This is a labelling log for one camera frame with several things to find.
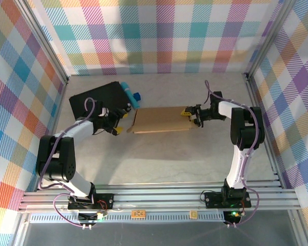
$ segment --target vent grille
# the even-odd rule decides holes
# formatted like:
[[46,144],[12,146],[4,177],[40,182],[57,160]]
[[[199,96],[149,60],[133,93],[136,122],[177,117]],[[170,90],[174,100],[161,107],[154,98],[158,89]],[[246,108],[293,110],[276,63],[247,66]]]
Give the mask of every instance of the vent grille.
[[[78,221],[76,212],[63,213],[63,215],[73,222]],[[186,221],[224,221],[223,212],[204,211],[198,212],[197,219],[190,219],[188,212],[148,212],[146,218],[132,218],[130,213],[108,213],[101,222],[186,222]],[[30,223],[58,223],[65,222],[56,213],[33,213]]]

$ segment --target yellow sticker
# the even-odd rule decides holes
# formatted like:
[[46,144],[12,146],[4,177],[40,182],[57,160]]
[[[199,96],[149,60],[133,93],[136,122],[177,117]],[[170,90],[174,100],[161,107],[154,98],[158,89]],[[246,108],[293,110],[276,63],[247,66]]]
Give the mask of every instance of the yellow sticker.
[[197,211],[191,210],[191,211],[189,212],[189,217],[190,217],[191,219],[197,219]]
[[189,112],[185,112],[185,110],[183,110],[183,112],[181,112],[182,116],[191,116],[191,113]]
[[116,130],[118,135],[123,131],[123,127],[115,127],[114,129]]
[[132,218],[146,218],[146,210],[132,210],[131,217]]

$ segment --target plaid wallpaper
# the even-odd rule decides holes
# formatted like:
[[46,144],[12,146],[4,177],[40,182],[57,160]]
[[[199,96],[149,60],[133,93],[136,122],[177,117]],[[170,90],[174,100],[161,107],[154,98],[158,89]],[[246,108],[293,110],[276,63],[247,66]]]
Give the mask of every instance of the plaid wallpaper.
[[297,0],[255,80],[279,167],[308,225],[308,0]]
[[35,183],[40,137],[53,126],[63,83],[13,0],[0,0],[0,245]]
[[283,0],[29,0],[71,74],[244,72]]

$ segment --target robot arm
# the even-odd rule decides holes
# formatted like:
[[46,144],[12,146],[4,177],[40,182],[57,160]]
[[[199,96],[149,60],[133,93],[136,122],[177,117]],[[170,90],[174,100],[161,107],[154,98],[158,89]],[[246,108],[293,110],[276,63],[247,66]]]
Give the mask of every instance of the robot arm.
[[[52,157],[43,178],[53,183],[60,183],[73,191],[74,200],[89,204],[96,202],[94,201],[94,185],[86,181],[76,171],[75,146],[93,135],[98,129],[103,129],[115,136],[118,135],[122,131],[122,128],[118,127],[119,120],[125,116],[127,116],[125,111],[109,111],[103,107],[102,102],[96,101],[93,114],[86,121],[83,120],[84,117],[78,118],[75,122],[77,126],[66,132],[59,140],[55,155]],[[39,176],[60,135],[61,133],[43,136],[40,139],[35,169]]]
[[[214,93],[222,97],[221,92]],[[253,110],[259,125],[259,138],[257,144],[254,147],[255,150],[264,141],[264,130],[260,108],[253,107],[251,109]],[[253,144],[256,135],[254,120],[252,119],[251,114],[248,112],[248,110],[231,102],[222,101],[221,99],[210,95],[209,109],[201,109],[200,105],[196,105],[195,107],[187,107],[182,112],[182,115],[195,115],[196,118],[194,119],[194,123],[197,124],[199,127],[203,127],[204,121],[206,120],[225,120],[227,117],[231,119],[230,139],[234,145],[234,156],[232,161],[232,167],[226,180],[230,188],[244,188],[244,185],[241,180],[242,163],[245,158],[245,155],[249,151],[249,148]],[[253,153],[254,151],[251,152],[247,162],[250,161]]]
[[[214,94],[222,97],[221,92],[214,92]],[[256,128],[254,119],[250,112],[231,102],[222,101],[213,95],[210,95],[210,108],[201,109],[200,105],[195,107],[187,107],[182,115],[192,116],[195,115],[194,123],[199,127],[204,126],[204,121],[219,119],[225,120],[227,117],[231,119],[230,122],[230,139],[234,145],[234,155],[230,172],[225,180],[221,193],[207,192],[204,193],[206,198],[207,208],[238,208],[250,207],[248,192],[243,185],[246,183],[247,167],[254,151],[264,141],[264,128],[261,110],[259,107],[251,107],[256,120],[258,122],[259,135],[258,140],[247,158],[247,163],[243,172],[242,180],[242,166],[245,164],[244,159],[248,154],[251,145],[253,144],[256,136]]]

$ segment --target small cardboard piece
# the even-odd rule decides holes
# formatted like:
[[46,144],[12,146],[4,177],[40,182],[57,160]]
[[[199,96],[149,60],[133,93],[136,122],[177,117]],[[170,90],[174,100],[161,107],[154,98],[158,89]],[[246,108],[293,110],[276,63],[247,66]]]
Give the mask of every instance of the small cardboard piece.
[[153,133],[185,131],[197,126],[182,116],[183,107],[141,108],[136,110],[132,127],[127,132]]

